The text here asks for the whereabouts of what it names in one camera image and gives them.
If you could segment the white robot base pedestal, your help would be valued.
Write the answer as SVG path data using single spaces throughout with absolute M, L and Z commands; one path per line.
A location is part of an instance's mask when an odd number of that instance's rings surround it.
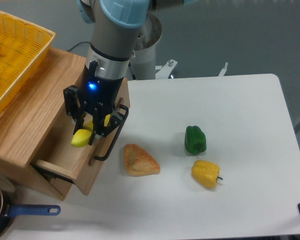
M 164 65 L 156 65 L 156 47 L 162 37 L 162 24 L 148 13 L 141 27 L 128 69 L 133 80 L 172 79 L 178 62 L 169 59 Z

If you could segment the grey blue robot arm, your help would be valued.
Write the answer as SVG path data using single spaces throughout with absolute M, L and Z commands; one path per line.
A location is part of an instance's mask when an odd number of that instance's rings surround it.
M 73 134 L 83 134 L 83 143 L 92 145 L 106 137 L 125 119 L 115 109 L 115 100 L 135 50 L 148 12 L 178 5 L 189 0 L 79 0 L 82 18 L 93 22 L 86 62 L 77 86 L 64 89 L 66 114 L 75 122 Z

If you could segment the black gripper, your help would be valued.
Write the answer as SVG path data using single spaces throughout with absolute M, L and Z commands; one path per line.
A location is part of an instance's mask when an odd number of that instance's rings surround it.
M 74 133 L 83 127 L 86 112 L 92 116 L 89 145 L 93 145 L 96 137 L 108 136 L 123 122 L 124 116 L 114 109 L 122 81 L 123 78 L 92 76 L 85 66 L 79 88 L 71 85 L 63 90 L 66 114 L 75 122 Z

